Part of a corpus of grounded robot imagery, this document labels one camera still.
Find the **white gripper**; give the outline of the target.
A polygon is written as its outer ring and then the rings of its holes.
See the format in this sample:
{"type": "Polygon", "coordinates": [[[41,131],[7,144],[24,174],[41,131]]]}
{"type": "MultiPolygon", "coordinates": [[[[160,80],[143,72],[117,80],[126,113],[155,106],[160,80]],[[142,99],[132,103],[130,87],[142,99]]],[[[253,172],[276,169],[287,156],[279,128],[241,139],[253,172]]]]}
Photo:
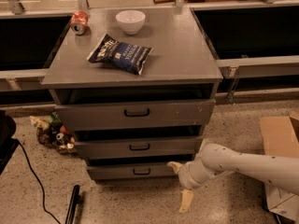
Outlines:
{"type": "Polygon", "coordinates": [[[175,174],[178,174],[178,179],[182,187],[181,200],[179,212],[185,213],[191,206],[193,199],[193,191],[190,189],[197,189],[200,185],[214,177],[214,172],[205,167],[201,159],[188,161],[181,164],[176,161],[170,161],[167,164],[171,167],[175,174]]]}

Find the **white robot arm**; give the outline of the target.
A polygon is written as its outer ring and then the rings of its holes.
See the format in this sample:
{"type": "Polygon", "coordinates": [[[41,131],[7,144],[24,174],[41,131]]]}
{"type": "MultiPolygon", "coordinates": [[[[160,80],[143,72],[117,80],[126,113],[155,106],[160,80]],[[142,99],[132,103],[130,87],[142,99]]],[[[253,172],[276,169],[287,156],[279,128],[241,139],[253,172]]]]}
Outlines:
{"type": "Polygon", "coordinates": [[[212,143],[201,147],[193,161],[184,164],[170,161],[167,166],[173,169],[182,186],[180,213],[185,213],[191,206],[195,189],[225,172],[238,172],[292,194],[299,194],[298,158],[236,152],[212,143]]]}

